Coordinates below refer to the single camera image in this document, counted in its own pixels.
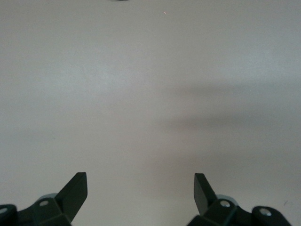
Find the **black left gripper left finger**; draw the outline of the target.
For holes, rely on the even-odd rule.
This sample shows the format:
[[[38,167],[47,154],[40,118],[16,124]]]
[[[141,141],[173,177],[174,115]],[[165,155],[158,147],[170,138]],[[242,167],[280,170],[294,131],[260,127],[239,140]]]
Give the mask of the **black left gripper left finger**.
[[[13,204],[0,206],[2,226],[71,226],[87,198],[87,174],[78,172],[57,194],[40,197],[24,210]]]

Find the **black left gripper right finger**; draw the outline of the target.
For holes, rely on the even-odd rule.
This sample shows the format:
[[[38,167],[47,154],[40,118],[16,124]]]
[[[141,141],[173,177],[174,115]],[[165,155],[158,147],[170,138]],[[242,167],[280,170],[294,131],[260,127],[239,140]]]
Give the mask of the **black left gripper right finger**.
[[[219,198],[202,173],[194,176],[194,200],[199,211],[189,226],[290,226],[278,210],[256,206],[243,210],[229,198]]]

